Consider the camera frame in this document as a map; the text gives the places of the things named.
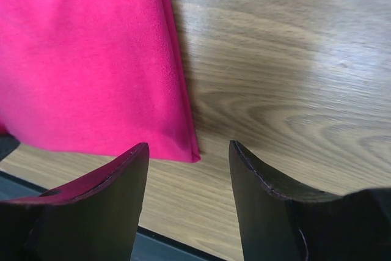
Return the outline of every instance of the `wood grain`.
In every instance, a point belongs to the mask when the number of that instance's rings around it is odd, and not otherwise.
[[[203,160],[151,163],[142,226],[242,260],[229,139],[333,193],[391,185],[391,0],[173,7]],[[1,167],[52,187],[108,160],[21,146]]]

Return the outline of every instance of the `pink cloth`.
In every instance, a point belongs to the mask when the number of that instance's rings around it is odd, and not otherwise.
[[[0,131],[48,150],[199,152],[170,0],[0,0]]]

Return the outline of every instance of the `black object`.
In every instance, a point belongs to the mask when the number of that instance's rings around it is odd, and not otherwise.
[[[38,196],[46,189],[0,171],[0,201]],[[137,228],[131,261],[223,261],[143,227]]]
[[[19,146],[19,141],[9,135],[0,136],[0,161]]]
[[[149,151],[139,144],[38,197],[0,202],[0,260],[128,261]]]
[[[391,189],[337,196],[230,143],[230,170],[245,261],[391,260]]]

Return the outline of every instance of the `folded fabric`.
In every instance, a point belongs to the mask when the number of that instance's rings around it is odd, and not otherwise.
[[[198,161],[170,0],[0,0],[0,132]]]

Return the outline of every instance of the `wooden surface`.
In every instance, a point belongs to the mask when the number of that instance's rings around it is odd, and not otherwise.
[[[152,161],[141,225],[242,260],[228,171],[240,140],[334,193],[391,185],[391,0],[173,0],[203,160]],[[109,158],[21,146],[46,187]]]

